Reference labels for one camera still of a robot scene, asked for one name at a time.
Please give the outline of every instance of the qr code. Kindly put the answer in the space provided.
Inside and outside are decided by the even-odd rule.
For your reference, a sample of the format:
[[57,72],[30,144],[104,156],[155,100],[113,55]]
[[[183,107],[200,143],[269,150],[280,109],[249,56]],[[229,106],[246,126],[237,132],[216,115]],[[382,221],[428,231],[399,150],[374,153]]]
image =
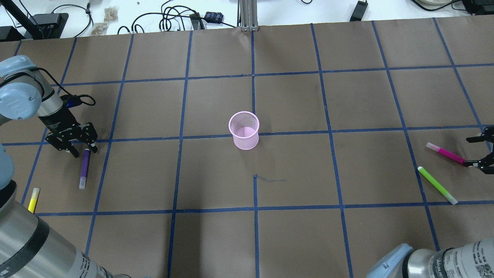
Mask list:
[[475,266],[481,278],[494,278],[494,272],[489,264]]

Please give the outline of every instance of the pink cup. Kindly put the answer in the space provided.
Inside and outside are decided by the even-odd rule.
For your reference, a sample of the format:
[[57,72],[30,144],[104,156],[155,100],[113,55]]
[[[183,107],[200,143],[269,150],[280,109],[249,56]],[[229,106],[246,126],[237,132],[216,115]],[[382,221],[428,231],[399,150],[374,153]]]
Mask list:
[[248,111],[241,111],[230,118],[228,128],[233,143],[239,149],[249,150],[259,142],[259,119]]

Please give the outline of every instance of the green marker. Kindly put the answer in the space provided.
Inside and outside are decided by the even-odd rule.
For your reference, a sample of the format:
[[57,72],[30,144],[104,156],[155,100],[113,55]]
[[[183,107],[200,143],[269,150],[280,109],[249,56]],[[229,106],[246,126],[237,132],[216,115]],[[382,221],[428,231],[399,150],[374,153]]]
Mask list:
[[439,192],[444,195],[444,197],[446,197],[446,199],[448,199],[448,201],[453,204],[453,205],[456,205],[458,204],[458,201],[453,197],[451,196],[451,194],[433,177],[431,176],[431,174],[429,174],[428,171],[426,171],[424,169],[424,167],[420,166],[417,168],[417,170],[430,182],[432,183],[432,185],[437,189],[439,190]]

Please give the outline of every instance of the black pole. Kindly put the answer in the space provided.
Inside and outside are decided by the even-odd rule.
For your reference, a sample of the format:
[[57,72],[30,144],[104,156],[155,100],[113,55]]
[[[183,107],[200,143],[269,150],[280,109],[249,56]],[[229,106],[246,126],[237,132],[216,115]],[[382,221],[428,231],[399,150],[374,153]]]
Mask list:
[[35,40],[42,40],[43,39],[43,34],[41,31],[38,29],[36,25],[34,25],[27,16],[24,15],[24,13],[19,10],[19,8],[12,2],[12,0],[0,0],[0,3],[3,4],[5,9],[10,12],[10,14],[19,21],[19,23],[26,28],[26,31],[28,31],[31,36],[33,36],[33,39]]

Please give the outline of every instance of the white floor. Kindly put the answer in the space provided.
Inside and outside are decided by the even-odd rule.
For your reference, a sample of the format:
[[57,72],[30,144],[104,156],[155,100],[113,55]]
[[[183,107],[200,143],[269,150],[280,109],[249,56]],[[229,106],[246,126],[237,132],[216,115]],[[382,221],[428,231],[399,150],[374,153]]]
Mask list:
[[[14,0],[21,10],[19,0]],[[160,12],[161,5],[165,2],[156,0],[90,0],[91,12],[94,22],[103,22],[104,8],[117,6],[119,8],[119,20],[109,25],[107,35],[117,33],[121,25],[130,27],[133,20],[140,14],[147,12]],[[426,17],[450,17],[467,16],[465,11],[453,10],[450,6],[442,10],[429,12],[421,10],[410,0],[368,0],[369,6],[363,20],[386,20]],[[23,0],[23,4],[31,14],[50,13],[53,8],[62,4],[78,4],[86,6],[87,0]],[[258,0],[259,25],[291,25],[321,22],[345,22],[355,8],[357,0],[313,0],[311,4],[303,4],[300,0]],[[172,0],[167,6],[184,5],[194,9],[204,16],[205,12],[221,12],[225,15],[224,22],[236,25],[237,0]],[[88,16],[80,8],[65,7],[57,10],[69,14],[69,20],[62,34],[63,38],[69,38],[79,33],[87,24]],[[158,32],[160,15],[146,15],[137,23],[143,26],[145,32]],[[190,20],[184,18],[186,28],[191,29]],[[12,21],[7,16],[5,9],[0,7],[0,26],[10,26]],[[207,29],[228,28],[217,24],[207,24]],[[18,28],[21,34],[25,29]],[[89,36],[91,28],[82,36]]]

